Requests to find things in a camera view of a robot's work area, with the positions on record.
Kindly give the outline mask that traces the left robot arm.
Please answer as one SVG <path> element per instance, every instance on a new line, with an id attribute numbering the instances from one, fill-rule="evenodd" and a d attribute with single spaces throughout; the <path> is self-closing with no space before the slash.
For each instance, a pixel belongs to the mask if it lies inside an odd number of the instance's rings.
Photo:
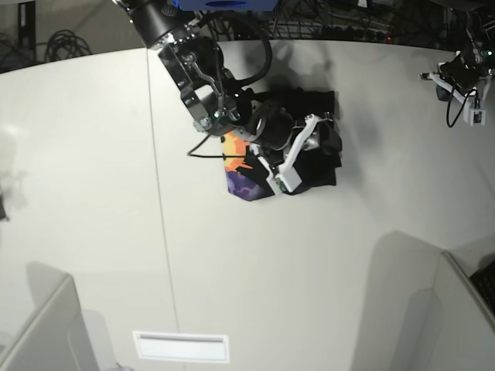
<path id="1" fill-rule="evenodd" d="M 438 67 L 438 75 L 467 94 L 494 75 L 494 4 L 452 8 L 459 43 L 453 60 Z"/>

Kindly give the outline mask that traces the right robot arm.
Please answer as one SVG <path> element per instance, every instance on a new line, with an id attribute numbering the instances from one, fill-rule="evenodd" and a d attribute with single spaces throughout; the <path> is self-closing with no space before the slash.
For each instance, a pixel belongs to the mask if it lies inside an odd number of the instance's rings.
<path id="1" fill-rule="evenodd" d="M 129 17 L 145 47 L 158 53 L 198 131 L 207 138 L 233 132 L 267 152 L 284 151 L 292 145 L 302 124 L 286 110 L 285 95 L 256 94 L 249 88 L 268 74 L 273 60 L 269 38 L 256 23 L 232 11 L 198 17 L 170 1 L 115 4 Z M 257 73 L 237 79 L 225 67 L 216 35 L 203 33 L 217 19 L 243 23 L 258 36 L 264 62 Z"/>

